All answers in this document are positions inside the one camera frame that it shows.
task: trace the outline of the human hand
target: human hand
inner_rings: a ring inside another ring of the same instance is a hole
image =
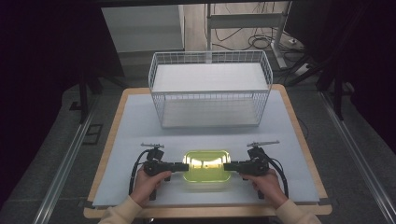
[[[170,176],[172,172],[165,171],[155,176],[149,176],[145,173],[143,168],[137,171],[137,177],[134,182],[134,191],[130,197],[134,202],[143,207],[149,201],[149,195],[161,185],[161,181]]]
[[[265,199],[275,209],[288,200],[288,197],[286,197],[279,186],[279,181],[277,180],[276,171],[274,169],[269,169],[266,175],[240,175],[244,179],[251,180],[253,188],[255,190],[260,190],[264,194]]]

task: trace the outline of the sleeve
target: sleeve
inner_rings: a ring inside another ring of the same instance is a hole
[[[276,209],[276,215],[284,224],[319,224],[319,219],[312,213],[301,210],[297,205],[287,200]]]
[[[131,224],[134,217],[142,210],[131,197],[127,197],[123,203],[115,207],[107,208],[99,224]]]

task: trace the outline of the gray carpet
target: gray carpet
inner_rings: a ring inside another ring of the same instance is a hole
[[[273,55],[269,53],[268,57],[273,69],[277,70]],[[146,73],[149,62],[123,65],[126,77],[121,77],[121,81],[131,87],[147,87]],[[283,75],[283,72],[276,72],[275,82],[282,83],[285,78]],[[331,198],[332,213],[329,216],[320,216],[319,219],[323,223],[387,223],[316,91],[317,78],[311,77],[295,87],[287,88],[287,91],[324,187]],[[92,124],[103,125],[101,136],[97,144],[81,146],[49,223],[98,222],[98,219],[87,219],[83,216],[82,205],[90,192],[122,93],[122,88],[114,83],[103,78],[101,82],[104,92],[100,96],[97,112],[92,118]],[[63,107],[59,116],[29,170],[5,203],[0,213],[0,223],[32,223],[64,153],[77,131],[79,112],[69,110],[70,105],[75,101],[78,101],[77,87],[64,93]],[[396,170],[395,155],[355,110],[348,96],[343,98],[343,114],[347,127],[394,201],[396,199],[396,176],[393,174]],[[86,143],[93,143],[94,140],[91,136],[86,136],[84,139]]]

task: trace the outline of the floor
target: floor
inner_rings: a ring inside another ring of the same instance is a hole
[[[222,10],[224,13],[228,13],[228,10],[235,13],[239,9],[254,11],[257,10],[256,6],[257,4],[243,5],[243,7],[238,4],[225,4],[218,5],[216,11]],[[271,4],[265,8],[272,11]],[[281,7],[276,6],[274,11],[280,9]],[[185,6],[185,15],[186,50],[204,50],[204,6]],[[244,29],[225,41],[214,41],[214,43],[230,49],[243,49],[247,47],[247,39],[255,32],[255,29]],[[271,29],[257,31],[257,33],[261,32],[271,36]],[[225,38],[232,33],[233,31],[222,30],[218,35]],[[284,35],[282,43],[286,47],[285,50],[289,52],[291,49],[301,49],[300,44],[288,45],[288,40],[289,37]],[[269,48],[265,50],[274,70],[275,83],[282,84],[287,78],[295,77],[288,71],[279,71],[271,50]],[[288,65],[292,66],[301,56],[302,53],[297,50],[287,53]],[[125,77],[120,78],[120,81],[130,87],[147,87],[150,56],[123,53],[120,55],[120,60],[125,73]],[[318,76],[313,76],[294,87],[288,87],[287,91],[332,204],[332,213],[328,216],[319,216],[319,219],[323,223],[388,223],[373,193],[367,187],[367,180],[363,178],[354,157],[349,153],[346,142],[316,90],[317,79]],[[85,218],[82,212],[87,205],[91,184],[123,90],[119,85],[105,78],[101,78],[101,83],[104,86],[103,93],[89,97],[90,100],[97,99],[91,124],[102,127],[100,137],[97,142],[91,135],[86,135],[82,140],[83,143],[78,149],[70,173],[62,191],[59,192],[59,199],[49,219],[46,220],[48,223],[98,222],[98,219]],[[78,87],[73,87],[64,93],[63,107],[58,118],[34,161],[5,203],[0,213],[0,223],[34,221],[51,181],[78,131],[79,111],[69,110],[70,105],[77,101]],[[348,96],[343,97],[343,115],[344,123],[360,148],[361,154],[368,161],[385,192],[395,203],[396,177],[393,171],[396,170],[396,156],[360,116]],[[269,221],[278,222],[274,217]],[[138,219],[134,223],[141,222],[142,220]]]

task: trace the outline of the white wire basket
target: white wire basket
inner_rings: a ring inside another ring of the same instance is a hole
[[[273,73],[265,52],[157,52],[148,86],[163,128],[258,126]]]

